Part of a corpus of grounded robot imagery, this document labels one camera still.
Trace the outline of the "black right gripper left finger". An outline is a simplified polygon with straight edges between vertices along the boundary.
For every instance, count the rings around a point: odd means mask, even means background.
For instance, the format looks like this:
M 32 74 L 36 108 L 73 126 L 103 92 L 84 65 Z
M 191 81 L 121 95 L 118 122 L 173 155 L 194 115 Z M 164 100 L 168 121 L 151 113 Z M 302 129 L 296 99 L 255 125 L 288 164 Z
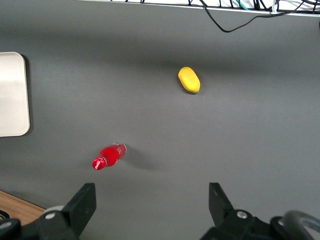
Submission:
M 40 240 L 78 240 L 97 207 L 94 183 L 84 184 L 66 205 L 48 208 L 37 222 Z

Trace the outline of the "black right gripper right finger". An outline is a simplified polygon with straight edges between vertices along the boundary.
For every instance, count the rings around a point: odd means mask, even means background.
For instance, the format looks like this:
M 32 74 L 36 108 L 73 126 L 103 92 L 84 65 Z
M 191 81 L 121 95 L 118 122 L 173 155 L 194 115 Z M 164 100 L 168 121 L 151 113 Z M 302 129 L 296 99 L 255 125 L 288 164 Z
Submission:
M 274 240 L 268 223 L 246 210 L 235 209 L 217 182 L 209 184 L 208 207 L 214 226 L 202 240 Z

